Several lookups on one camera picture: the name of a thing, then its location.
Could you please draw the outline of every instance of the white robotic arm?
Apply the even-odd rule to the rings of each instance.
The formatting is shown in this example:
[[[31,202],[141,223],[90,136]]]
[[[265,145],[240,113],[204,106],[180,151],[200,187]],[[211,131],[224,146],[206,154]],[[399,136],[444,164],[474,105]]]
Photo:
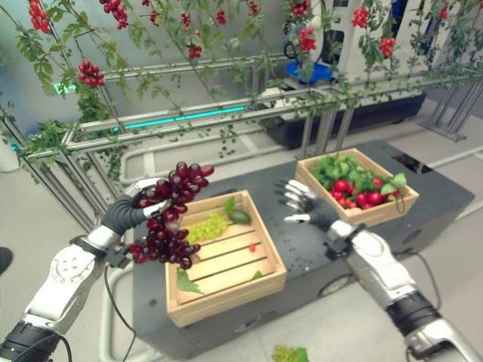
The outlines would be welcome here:
[[[391,317],[414,358],[432,362],[483,362],[483,358],[424,298],[389,245],[363,225],[354,227],[333,207],[295,180],[282,185],[288,206],[299,212],[286,222],[310,222],[326,232],[328,257],[344,258],[365,290]]]
[[[124,268],[127,250],[119,246],[126,230],[170,207],[163,201],[135,208],[136,197],[158,179],[133,184],[109,206],[101,225],[89,235],[70,241],[51,263],[47,280],[34,295],[16,327],[0,345],[0,362],[44,362],[78,317],[94,282],[107,263]]]

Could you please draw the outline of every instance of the wooden slat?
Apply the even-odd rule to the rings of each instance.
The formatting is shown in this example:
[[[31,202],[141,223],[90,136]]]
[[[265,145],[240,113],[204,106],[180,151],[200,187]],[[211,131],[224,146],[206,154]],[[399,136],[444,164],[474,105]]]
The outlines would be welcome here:
[[[239,284],[251,281],[256,272],[262,275],[272,273],[273,269],[268,259],[252,262],[251,264],[243,265],[241,267],[225,271],[212,277],[201,279],[198,288],[204,294],[183,292],[178,290],[177,301],[180,304],[185,304],[196,299],[209,296],[213,293],[220,292],[230,287],[238,286]]]
[[[251,252],[248,247],[246,247],[229,254],[205,260],[204,262],[196,263],[187,270],[188,277],[191,281],[198,283],[199,279],[206,278],[209,275],[221,273],[239,265],[244,265],[263,258],[266,258],[266,251],[263,245],[258,245],[254,252]]]
[[[201,260],[206,260],[208,258],[212,258],[213,256],[229,253],[230,251],[247,247],[250,244],[259,243],[260,236],[256,232],[251,231],[247,234],[236,235],[228,239],[204,245],[198,252],[198,256]]]

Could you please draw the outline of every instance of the red grape bunch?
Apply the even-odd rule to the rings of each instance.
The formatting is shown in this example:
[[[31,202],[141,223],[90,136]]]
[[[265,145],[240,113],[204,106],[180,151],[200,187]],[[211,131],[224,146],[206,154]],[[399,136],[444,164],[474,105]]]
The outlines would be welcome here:
[[[359,26],[365,28],[368,23],[369,10],[363,6],[362,8],[356,8],[354,10],[354,16],[350,20],[353,26]]]
[[[183,25],[185,29],[188,28],[191,23],[191,20],[189,19],[189,15],[187,13],[182,13],[181,20],[183,21]]]
[[[202,47],[196,44],[188,46],[188,56],[190,59],[199,58],[202,55]]]
[[[45,11],[38,6],[38,0],[30,0],[29,5],[30,21],[32,21],[33,29],[40,29],[43,33],[48,34],[48,20],[45,16]]]
[[[248,15],[253,16],[258,12],[258,5],[253,0],[248,0]]]
[[[302,2],[292,1],[292,14],[295,17],[306,17],[309,9],[309,0],[303,0]]]
[[[112,12],[114,19],[118,22],[118,29],[128,26],[128,15],[126,14],[124,7],[121,5],[121,0],[99,0],[99,3],[104,5],[104,12],[106,14]]]
[[[385,58],[389,58],[391,56],[394,41],[394,38],[381,38],[379,49]]]
[[[151,9],[151,16],[149,17],[149,20],[154,26],[159,26],[156,22],[156,17],[158,17],[158,13],[156,12],[155,8]]]
[[[99,67],[95,64],[91,64],[89,60],[84,60],[78,66],[77,78],[83,81],[90,87],[97,87],[104,85],[104,74],[100,72]]]
[[[164,200],[171,200],[171,206],[162,214],[146,222],[148,235],[145,244],[131,244],[129,252],[133,261],[142,264],[150,260],[177,263],[183,269],[191,268],[191,256],[200,250],[199,244],[189,245],[188,230],[178,230],[177,220],[188,208],[201,188],[208,186],[206,176],[214,172],[213,166],[200,167],[184,162],[176,165],[167,179],[160,179],[154,190],[144,192],[137,202],[138,207],[148,207]]]
[[[221,25],[226,24],[225,11],[221,9],[217,11],[217,22]]]

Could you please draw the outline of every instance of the green led light strip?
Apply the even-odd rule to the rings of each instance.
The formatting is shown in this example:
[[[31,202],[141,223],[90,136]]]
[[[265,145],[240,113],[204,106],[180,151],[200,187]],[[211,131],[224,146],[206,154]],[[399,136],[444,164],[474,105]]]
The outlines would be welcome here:
[[[180,115],[178,117],[163,118],[163,119],[158,119],[156,121],[148,121],[148,122],[140,122],[140,123],[127,124],[125,126],[125,129],[128,130],[130,128],[153,126],[154,124],[170,123],[170,122],[174,122],[174,121],[182,121],[182,120],[185,120],[185,119],[194,119],[194,118],[206,117],[208,115],[222,115],[224,113],[237,112],[237,111],[242,111],[244,109],[245,109],[245,106],[239,106],[239,107],[218,109],[217,111],[209,111],[209,112],[195,113],[193,115]]]

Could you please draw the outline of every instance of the wooden crate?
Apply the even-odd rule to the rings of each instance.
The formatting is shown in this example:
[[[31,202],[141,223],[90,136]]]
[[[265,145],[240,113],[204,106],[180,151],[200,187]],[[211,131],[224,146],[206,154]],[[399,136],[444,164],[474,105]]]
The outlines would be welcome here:
[[[204,294],[178,290],[177,267],[165,266],[167,313],[179,327],[268,296],[285,286],[287,270],[248,191],[187,204],[188,213],[181,225],[205,221],[210,213],[223,213],[225,202],[232,196],[235,207],[250,215],[251,224],[228,221],[229,226],[220,237],[200,243],[201,262],[188,269],[187,274]],[[256,245],[254,252],[248,249],[250,244]],[[263,276],[253,280],[257,272]]]
[[[355,162],[359,166],[371,170],[375,172],[375,174],[392,176],[392,174],[388,170],[384,169],[379,164],[372,161],[368,156],[364,155],[357,149],[344,149],[343,151],[340,151],[338,153],[341,156],[355,156]],[[415,192],[411,187],[405,186],[401,191],[401,196],[403,196],[404,203],[401,200],[398,200],[398,205],[395,201],[393,201],[377,205],[367,210],[361,210],[359,208],[344,209],[328,193],[328,191],[324,189],[320,182],[310,173],[311,170],[317,170],[317,167],[320,167],[319,160],[323,156],[317,156],[298,161],[297,168],[295,170],[295,179],[297,181],[300,181],[301,183],[306,184],[317,195],[329,201],[337,210],[339,217],[348,223],[351,223],[353,225],[364,223],[366,226],[374,226],[377,224],[381,224],[382,222],[397,219],[398,217],[405,215],[419,197],[419,194]]]

